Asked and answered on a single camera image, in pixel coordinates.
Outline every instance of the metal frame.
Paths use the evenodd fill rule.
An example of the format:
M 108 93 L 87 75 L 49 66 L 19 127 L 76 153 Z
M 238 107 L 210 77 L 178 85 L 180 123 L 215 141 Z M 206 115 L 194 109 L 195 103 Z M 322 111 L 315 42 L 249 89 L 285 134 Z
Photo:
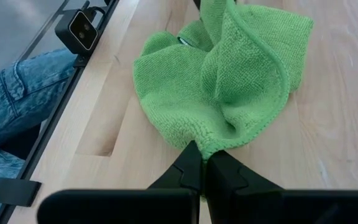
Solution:
M 109 5 L 106 7 L 106 15 L 101 19 L 99 22 L 99 30 L 100 35 L 103 34 L 111 15 L 113 14 L 119 0 L 112 0 L 110 1 Z M 21 60 L 26 59 L 31 51 L 35 48 L 37 43 L 41 40 L 41 38 L 44 36 L 46 31 L 50 28 L 50 26 L 53 24 L 54 20 L 57 18 L 58 15 L 64 14 L 66 11 L 63 10 L 63 8 L 67 5 L 68 0 L 65 0 L 63 4 L 59 7 L 58 11 L 51 17 L 51 19 L 47 22 L 47 24 L 44 26 L 44 28 L 41 30 L 40 34 L 34 39 L 31 46 L 25 51 L 25 53 L 22 55 Z M 16 179 L 23 179 L 23 180 L 30 180 L 31 175 L 35 168 L 37 167 L 38 161 L 41 158 L 42 153 L 44 152 L 45 147 L 48 144 L 48 141 L 50 137 L 52 136 L 53 131 L 55 130 L 55 127 L 63 114 L 63 111 L 71 97 L 71 94 L 73 93 L 79 79 L 81 78 L 81 74 L 83 73 L 83 70 L 85 68 L 85 65 L 88 63 L 88 58 L 83 58 L 81 56 L 78 56 L 76 59 L 76 63 L 79 63 L 81 66 L 76 67 L 74 74 L 69 78 L 67 81 L 67 85 L 65 87 L 65 90 L 63 94 L 58 99 L 58 103 L 55 105 L 54 109 L 52 110 L 47 123 L 45 124 L 44 128 L 42 129 L 39 137 L 37 138 L 34 146 L 32 147 L 29 155 L 27 156 L 27 159 L 24 162 L 24 165 L 17 175 Z M 13 214 L 13 211 L 15 210 L 14 205 L 6 205 L 2 204 L 0 207 L 0 224 L 5 224 L 9 221 L 11 218 L 11 215 Z

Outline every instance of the blue jeans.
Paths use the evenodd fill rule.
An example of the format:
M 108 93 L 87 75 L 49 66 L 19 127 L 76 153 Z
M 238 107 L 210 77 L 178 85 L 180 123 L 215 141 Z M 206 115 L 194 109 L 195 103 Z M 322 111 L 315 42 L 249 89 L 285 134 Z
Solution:
M 48 118 L 74 60 L 68 50 L 56 50 L 0 71 L 0 145 Z M 23 163 L 0 150 L 0 177 L 16 178 Z

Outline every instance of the person's leg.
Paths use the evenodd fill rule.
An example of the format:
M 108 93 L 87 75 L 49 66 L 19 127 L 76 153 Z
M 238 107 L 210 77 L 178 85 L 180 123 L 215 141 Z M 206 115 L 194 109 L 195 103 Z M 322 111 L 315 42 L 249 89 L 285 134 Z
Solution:
M 39 55 L 0 71 L 0 144 L 50 114 L 73 73 L 67 50 Z M 0 151 L 0 177 L 15 178 L 23 160 Z

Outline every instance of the wooden tabletop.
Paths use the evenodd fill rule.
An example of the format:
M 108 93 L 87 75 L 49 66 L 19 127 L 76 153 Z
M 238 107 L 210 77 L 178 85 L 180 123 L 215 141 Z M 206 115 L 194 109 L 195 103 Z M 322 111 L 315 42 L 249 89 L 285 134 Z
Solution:
M 315 27 L 300 89 L 257 139 L 228 152 L 284 188 L 358 189 L 358 0 L 244 1 Z M 34 204 L 9 223 L 36 223 L 40 202 L 61 189 L 143 189 L 165 172 L 180 151 L 142 111 L 132 64 L 151 34 L 196 19 L 192 0 L 120 0 L 32 174 L 42 183 Z M 200 223 L 210 223 L 204 203 Z

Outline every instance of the towel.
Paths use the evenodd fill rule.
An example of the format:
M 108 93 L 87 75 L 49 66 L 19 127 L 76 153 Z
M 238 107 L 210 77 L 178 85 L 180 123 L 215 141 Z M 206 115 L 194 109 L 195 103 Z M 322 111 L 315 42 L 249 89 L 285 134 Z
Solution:
M 207 161 L 247 144 L 302 79 L 313 21 L 233 0 L 202 0 L 178 37 L 152 35 L 134 63 L 142 109 L 166 142 L 195 140 Z

